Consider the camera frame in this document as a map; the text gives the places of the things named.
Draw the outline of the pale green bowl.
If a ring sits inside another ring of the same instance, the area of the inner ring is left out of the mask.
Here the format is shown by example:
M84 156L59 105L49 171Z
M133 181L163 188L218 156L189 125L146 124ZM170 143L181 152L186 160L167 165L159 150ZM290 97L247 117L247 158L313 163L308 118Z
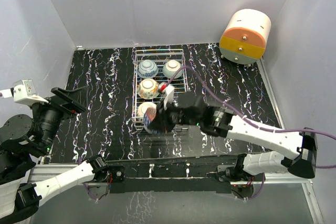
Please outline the pale green bowl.
M182 64L176 60L167 61L162 69L163 75L169 79L179 70Z

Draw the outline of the white bowl brown rim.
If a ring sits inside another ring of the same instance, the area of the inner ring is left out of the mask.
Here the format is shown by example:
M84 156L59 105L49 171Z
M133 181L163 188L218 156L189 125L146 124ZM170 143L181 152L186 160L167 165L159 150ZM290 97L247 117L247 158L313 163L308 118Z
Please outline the white bowl brown rim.
M137 108L137 116L143 117L148 108L156 108L156 104L153 102L143 102Z

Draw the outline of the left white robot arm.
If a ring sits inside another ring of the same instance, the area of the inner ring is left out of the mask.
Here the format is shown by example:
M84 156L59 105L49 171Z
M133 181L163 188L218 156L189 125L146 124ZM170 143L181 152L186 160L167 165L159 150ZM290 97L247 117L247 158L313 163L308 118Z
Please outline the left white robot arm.
M108 177L108 165L101 155L96 155L47 180L23 182L36 165L32 157L49 153L61 122L86 111L87 87L53 88L51 92L51 97L42 98L27 80L1 91L1 98L13 98L15 103L28 106L33 114L12 116L1 127L1 223L23 221L60 193Z

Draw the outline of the pastel round drawer cabinet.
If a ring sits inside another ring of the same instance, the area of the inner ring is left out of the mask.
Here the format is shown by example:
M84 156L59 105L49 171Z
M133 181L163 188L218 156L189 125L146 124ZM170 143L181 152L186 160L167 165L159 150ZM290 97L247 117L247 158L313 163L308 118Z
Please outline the pastel round drawer cabinet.
M266 50L270 18L254 9L241 9L230 19L220 41L221 57L241 65L258 61Z

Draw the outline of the blue white patterned bowl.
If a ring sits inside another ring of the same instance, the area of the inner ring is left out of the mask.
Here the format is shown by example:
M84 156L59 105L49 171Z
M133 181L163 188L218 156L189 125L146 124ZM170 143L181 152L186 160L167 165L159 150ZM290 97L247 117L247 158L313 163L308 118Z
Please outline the blue white patterned bowl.
M137 74L142 79L153 78L158 74L158 71L158 66L152 60L142 60L137 67Z

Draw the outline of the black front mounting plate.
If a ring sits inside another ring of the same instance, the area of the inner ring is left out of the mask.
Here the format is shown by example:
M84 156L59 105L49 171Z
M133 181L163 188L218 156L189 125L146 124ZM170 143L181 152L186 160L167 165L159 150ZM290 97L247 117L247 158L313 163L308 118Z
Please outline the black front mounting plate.
M93 181L107 184L111 194L133 192L215 191L229 194L233 184L249 187L263 179L242 170L242 155L145 158L105 161L100 155L86 158L93 166Z

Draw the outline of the cream bowl leaf pattern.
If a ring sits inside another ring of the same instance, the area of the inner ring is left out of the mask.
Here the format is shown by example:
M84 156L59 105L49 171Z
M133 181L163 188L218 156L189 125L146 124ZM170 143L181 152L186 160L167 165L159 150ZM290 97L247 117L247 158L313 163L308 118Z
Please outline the cream bowl leaf pattern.
M137 94L145 100L152 100L159 95L158 83L152 79L143 79L137 87Z

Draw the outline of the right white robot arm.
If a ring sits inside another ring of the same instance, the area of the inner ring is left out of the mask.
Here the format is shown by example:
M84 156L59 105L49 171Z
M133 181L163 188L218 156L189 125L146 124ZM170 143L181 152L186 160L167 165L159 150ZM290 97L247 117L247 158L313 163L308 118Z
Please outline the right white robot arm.
M156 109L153 121L157 131L171 131L177 124L197 125L208 135L250 142L268 148L260 154L239 154L234 166L218 172L228 181L247 180L261 173L289 172L312 179L316 175L317 139L309 129L282 132L255 121L248 123L223 106L207 105L194 98L190 105L175 106L164 98Z

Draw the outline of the red patterned bowl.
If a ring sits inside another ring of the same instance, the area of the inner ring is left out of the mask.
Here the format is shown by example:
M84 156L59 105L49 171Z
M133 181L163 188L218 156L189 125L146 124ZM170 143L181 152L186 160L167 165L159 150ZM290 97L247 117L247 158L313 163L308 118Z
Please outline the red patterned bowl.
M143 116L144 129L149 134L160 135L162 134L162 129L155 125L155 118L156 118L156 109L147 108Z

